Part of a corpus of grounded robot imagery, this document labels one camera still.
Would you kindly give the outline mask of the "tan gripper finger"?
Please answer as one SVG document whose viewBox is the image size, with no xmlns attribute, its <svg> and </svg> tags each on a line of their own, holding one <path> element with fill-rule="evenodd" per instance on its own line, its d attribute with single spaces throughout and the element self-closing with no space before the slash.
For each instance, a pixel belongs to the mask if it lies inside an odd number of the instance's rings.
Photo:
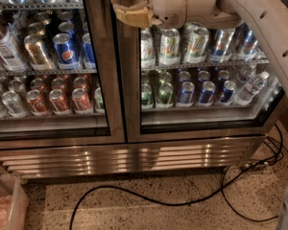
<svg viewBox="0 0 288 230">
<path fill-rule="evenodd" d="M 126 25 L 149 28 L 163 24 L 163 21 L 157 18 L 154 11 L 149 8 L 150 0 L 133 0 L 129 7 L 124 6 L 121 0 L 110 0 L 110 2 L 116 18 Z"/>
</svg>

